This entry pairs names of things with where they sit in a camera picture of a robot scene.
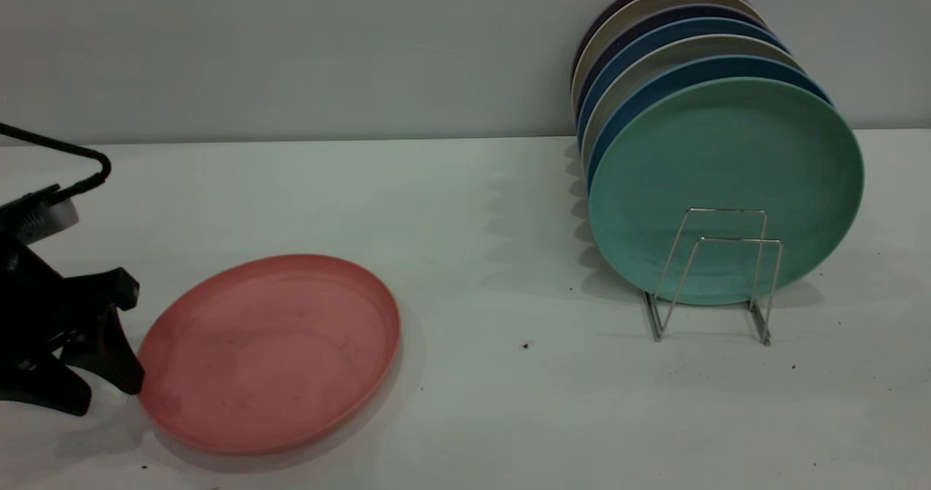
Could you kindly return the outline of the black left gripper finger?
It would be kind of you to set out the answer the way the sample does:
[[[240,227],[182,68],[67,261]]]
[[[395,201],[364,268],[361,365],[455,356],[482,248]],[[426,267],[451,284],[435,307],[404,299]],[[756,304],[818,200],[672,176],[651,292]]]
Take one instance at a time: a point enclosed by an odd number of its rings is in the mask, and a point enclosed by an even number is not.
[[[96,374],[117,390],[142,391],[144,368],[122,328],[119,311],[136,308],[140,285],[126,269],[64,278],[69,321],[74,324],[61,361]]]
[[[30,362],[27,366],[2,368],[1,401],[84,416],[89,411],[91,388],[60,362]]]

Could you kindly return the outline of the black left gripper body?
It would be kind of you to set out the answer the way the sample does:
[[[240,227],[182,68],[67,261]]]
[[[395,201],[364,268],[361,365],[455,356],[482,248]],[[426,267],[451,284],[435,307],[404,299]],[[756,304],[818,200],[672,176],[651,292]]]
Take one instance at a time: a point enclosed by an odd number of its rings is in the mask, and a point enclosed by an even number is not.
[[[37,369],[63,347],[69,331],[70,279],[16,237],[1,244],[2,377]]]

